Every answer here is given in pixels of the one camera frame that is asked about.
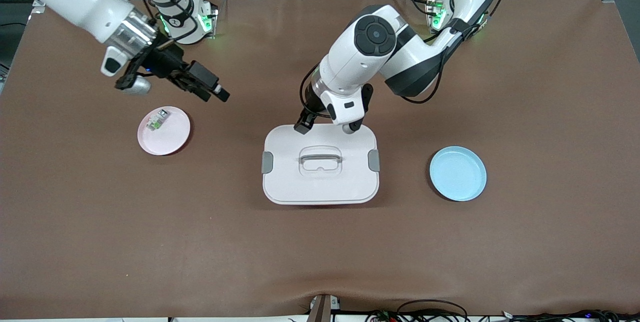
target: pink plate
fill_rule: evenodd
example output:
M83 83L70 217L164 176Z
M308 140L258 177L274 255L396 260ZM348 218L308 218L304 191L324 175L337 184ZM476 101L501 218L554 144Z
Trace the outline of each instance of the pink plate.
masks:
M169 116L162 127L151 131L147 128L147 122L160 110L167 111ZM191 129L192 124L184 111L173 106L160 107L144 116L137 127L137 141L147 153L164 156L178 151L187 142Z

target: table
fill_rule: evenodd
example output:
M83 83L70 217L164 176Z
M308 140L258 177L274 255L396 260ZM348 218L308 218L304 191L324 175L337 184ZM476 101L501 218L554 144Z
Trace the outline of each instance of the table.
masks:
M0 97L0 318L265 316L331 293L343 309L437 298L475 315L636 311L640 65L613 4L503 0L415 106L383 79L365 123L381 186L361 206L278 206L261 186L267 133L364 6L398 0L229 0L215 40L186 47L228 103L167 81L123 95L104 47L34 15ZM155 157L141 118L173 105L188 146ZM475 201L428 183L436 151L487 167Z

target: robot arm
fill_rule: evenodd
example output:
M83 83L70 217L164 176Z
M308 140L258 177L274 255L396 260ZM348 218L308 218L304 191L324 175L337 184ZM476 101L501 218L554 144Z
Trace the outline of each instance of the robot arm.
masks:
M349 124L345 132L357 131L373 92L365 84L393 54L396 34L406 24L390 5L364 8L311 74L311 85L304 93L305 107L295 130L309 132L316 117L328 111L334 124Z
M380 69L394 94L414 97L424 92L438 77L441 65L473 31L474 25L493 0L454 0L455 12L432 45L427 45L411 26L398 39L405 41Z
M125 75L116 83L119 90L147 93L151 85L138 73L138 68L144 67L150 74L169 79L182 90L192 92L205 101L211 94L222 101L229 98L216 75L196 61L190 64L183 61L183 50L158 33L149 18L128 0L41 1L107 45L101 66L103 74L114 76L130 62Z
M356 131L368 107L367 101L361 99L361 88L366 87L366 82L377 72L386 78L385 82L394 94L404 97L421 94L438 77L442 65L460 43L473 33L476 21L492 1L455 0L453 17L441 29L432 45L424 43L393 7L366 8L333 44L329 54L313 73L311 86L304 94L306 106L295 124L295 130L307 133L313 127L314 119L326 109L334 124L343 125L343 131ZM385 50L371 63L364 61L366 51L358 48L359 42L358 38L354 38L354 32L359 31L358 24L363 19L370 20L373 17L392 26L393 33L389 31L389 40L394 40L394 44L390 51ZM367 37L375 44L372 36L367 34ZM347 103L354 106L346 108Z
M205 0L151 0L167 32L181 44L194 44L215 33L218 7Z

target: light blue plate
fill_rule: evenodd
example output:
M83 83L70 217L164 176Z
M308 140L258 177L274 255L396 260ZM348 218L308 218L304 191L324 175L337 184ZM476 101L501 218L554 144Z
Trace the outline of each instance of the light blue plate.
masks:
M429 174L435 188L453 201L470 201L487 185L487 170L473 151L459 146L445 147L431 159Z

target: small object on plate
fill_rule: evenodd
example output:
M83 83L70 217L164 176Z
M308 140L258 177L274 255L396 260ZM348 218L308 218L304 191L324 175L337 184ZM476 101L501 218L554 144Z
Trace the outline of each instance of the small object on plate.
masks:
M150 129L148 123L158 115L165 115L162 128ZM191 130L192 124L184 111L165 106L147 113L142 119L137 127L137 142L147 153L164 156L178 151L187 142Z
M435 188L453 201L470 201L487 185L487 170L473 151L459 146L440 150L429 166Z
M146 127L151 131L157 130L162 126L167 117L169 117L169 113L165 110L160 110L156 115L149 118L149 122L147 122Z

